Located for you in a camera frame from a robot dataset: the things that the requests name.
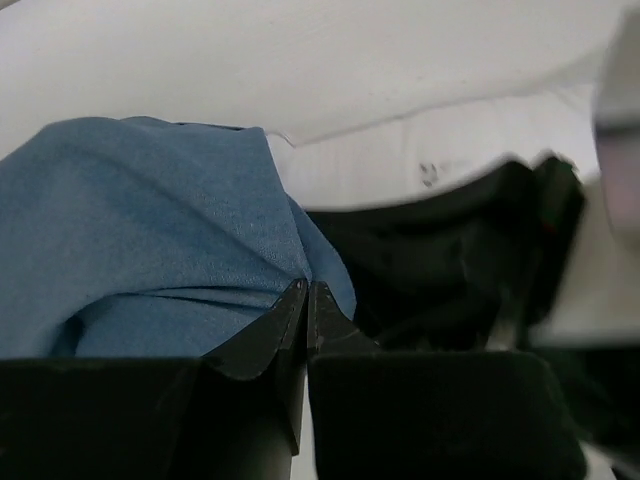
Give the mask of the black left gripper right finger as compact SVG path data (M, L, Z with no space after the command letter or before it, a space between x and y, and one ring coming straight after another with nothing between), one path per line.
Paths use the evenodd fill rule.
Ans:
M573 480L587 473L559 385L517 352L385 351L315 283L308 387L322 479Z

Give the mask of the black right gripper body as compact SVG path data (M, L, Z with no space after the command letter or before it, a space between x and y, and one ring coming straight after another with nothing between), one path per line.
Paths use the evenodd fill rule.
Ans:
M548 155L508 158L433 197L311 219L348 270L365 335L387 349L467 350L498 323L546 317L584 202L572 164Z

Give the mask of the white pillow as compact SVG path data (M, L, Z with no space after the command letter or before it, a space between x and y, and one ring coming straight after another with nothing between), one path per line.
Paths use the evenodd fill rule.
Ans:
M624 1L18 1L1 147L80 116L262 126L294 142L584 75Z

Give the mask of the blue pillowcase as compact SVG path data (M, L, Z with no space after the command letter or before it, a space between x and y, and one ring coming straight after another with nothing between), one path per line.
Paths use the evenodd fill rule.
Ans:
M301 279L354 314L259 128L80 118L1 163L5 358L200 356Z

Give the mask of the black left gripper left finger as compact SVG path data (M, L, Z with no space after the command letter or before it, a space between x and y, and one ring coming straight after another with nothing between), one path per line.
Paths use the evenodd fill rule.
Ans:
M5 479L286 479L300 448L307 284L201 358L1 365Z

